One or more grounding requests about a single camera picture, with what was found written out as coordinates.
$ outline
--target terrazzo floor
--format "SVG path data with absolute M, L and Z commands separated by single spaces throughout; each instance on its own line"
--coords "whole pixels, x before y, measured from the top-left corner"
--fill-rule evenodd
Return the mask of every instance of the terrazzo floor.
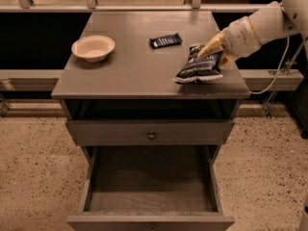
M 215 163 L 228 231 L 297 230 L 308 193 L 308 140 L 286 110 L 241 106 Z M 0 119 L 0 230 L 71 231 L 88 163 L 61 116 Z

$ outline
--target robotic hand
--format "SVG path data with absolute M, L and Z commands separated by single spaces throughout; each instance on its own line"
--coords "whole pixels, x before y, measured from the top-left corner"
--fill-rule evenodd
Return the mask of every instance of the robotic hand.
M 198 54 L 198 59 L 222 51 L 219 65 L 248 57 L 262 45 L 301 33 L 308 40 L 308 0 L 272 2 L 250 16 L 233 21 L 215 35 Z

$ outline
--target cable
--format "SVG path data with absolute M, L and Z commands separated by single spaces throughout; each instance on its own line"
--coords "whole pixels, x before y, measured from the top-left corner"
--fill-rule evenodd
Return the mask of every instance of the cable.
M 271 86 L 272 86 L 273 83 L 276 81 L 276 79 L 277 79 L 277 77 L 278 77 L 278 75 L 279 75 L 279 70 L 280 70 L 281 65 L 282 65 L 282 63 L 283 63 L 283 60 L 284 60 L 285 57 L 286 57 L 286 54 L 287 54 L 288 49 L 289 49 L 289 45 L 290 45 L 290 37 L 287 37 L 287 45 L 286 45 L 285 52 L 284 52 L 283 55 L 282 55 L 280 64 L 279 64 L 279 66 L 278 66 L 278 68 L 277 68 L 277 72 L 276 72 L 275 76 L 273 77 L 272 81 L 270 82 L 269 86 L 268 86 L 267 88 L 265 88 L 264 90 L 261 90 L 261 91 L 256 91 L 256 92 L 255 92 L 255 91 L 251 91 L 251 90 L 250 90 L 250 91 L 249 91 L 250 94 L 259 95 L 259 94 L 262 94 L 262 93 L 268 91 L 268 90 L 271 88 Z

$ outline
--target bowl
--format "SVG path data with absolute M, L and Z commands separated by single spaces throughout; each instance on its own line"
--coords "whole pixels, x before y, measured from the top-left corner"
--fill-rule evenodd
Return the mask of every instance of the bowl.
M 106 36 L 88 36 L 75 41 L 71 51 L 78 58 L 97 63 L 104 60 L 115 46 L 115 42 Z

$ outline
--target open drawer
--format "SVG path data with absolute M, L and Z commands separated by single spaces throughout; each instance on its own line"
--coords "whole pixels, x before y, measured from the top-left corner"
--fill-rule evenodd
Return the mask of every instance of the open drawer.
M 69 120 L 67 130 L 77 145 L 224 144 L 230 119 Z
M 222 213 L 206 146 L 95 147 L 76 231 L 222 231 Z

